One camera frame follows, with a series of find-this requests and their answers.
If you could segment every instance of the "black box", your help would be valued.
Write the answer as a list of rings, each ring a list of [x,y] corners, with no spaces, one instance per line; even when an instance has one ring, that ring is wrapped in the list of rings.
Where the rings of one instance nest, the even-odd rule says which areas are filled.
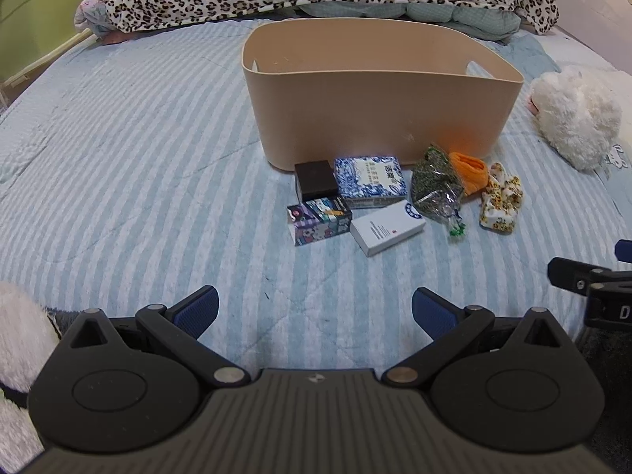
[[[296,164],[294,176],[296,196],[301,202],[318,198],[334,198],[338,195],[338,184],[334,172],[326,160]]]

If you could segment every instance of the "storage bin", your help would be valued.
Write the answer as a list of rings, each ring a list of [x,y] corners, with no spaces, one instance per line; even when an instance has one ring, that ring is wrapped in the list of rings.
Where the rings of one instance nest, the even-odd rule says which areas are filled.
[[[0,0],[0,82],[75,36],[81,1]]]
[[[486,156],[524,82],[460,32],[389,19],[265,24],[241,60],[263,151],[285,171],[341,156],[410,165],[431,142]],[[467,75],[470,61],[491,77]]]

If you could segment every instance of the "metal pin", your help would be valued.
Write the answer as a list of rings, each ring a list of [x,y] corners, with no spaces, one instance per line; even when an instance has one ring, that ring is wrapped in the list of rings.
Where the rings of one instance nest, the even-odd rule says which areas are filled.
[[[386,373],[386,377],[393,383],[412,383],[417,376],[417,371],[410,367],[393,367]]]
[[[220,383],[236,383],[245,376],[238,367],[220,367],[213,373],[213,377]]]

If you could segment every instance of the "blue gripper pad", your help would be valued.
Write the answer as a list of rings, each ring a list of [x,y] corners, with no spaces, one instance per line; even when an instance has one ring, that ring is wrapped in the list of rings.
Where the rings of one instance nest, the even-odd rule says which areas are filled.
[[[621,239],[614,246],[614,256],[618,261],[632,263],[632,241]]]
[[[463,310],[425,287],[415,291],[412,305],[415,322],[432,340],[448,333],[465,317]]]
[[[165,311],[165,318],[197,339],[217,318],[219,294],[206,285]]]

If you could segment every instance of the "white fluffy fabric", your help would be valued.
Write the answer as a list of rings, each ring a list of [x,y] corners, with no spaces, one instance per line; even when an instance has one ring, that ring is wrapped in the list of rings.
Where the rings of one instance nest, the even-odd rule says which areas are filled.
[[[57,343],[45,310],[15,285],[0,282],[0,380],[28,392]]]
[[[590,69],[569,66],[532,82],[540,132],[575,169],[594,169],[612,148],[621,107]]]
[[[22,410],[0,391],[0,468],[13,474],[43,451],[36,429]]]

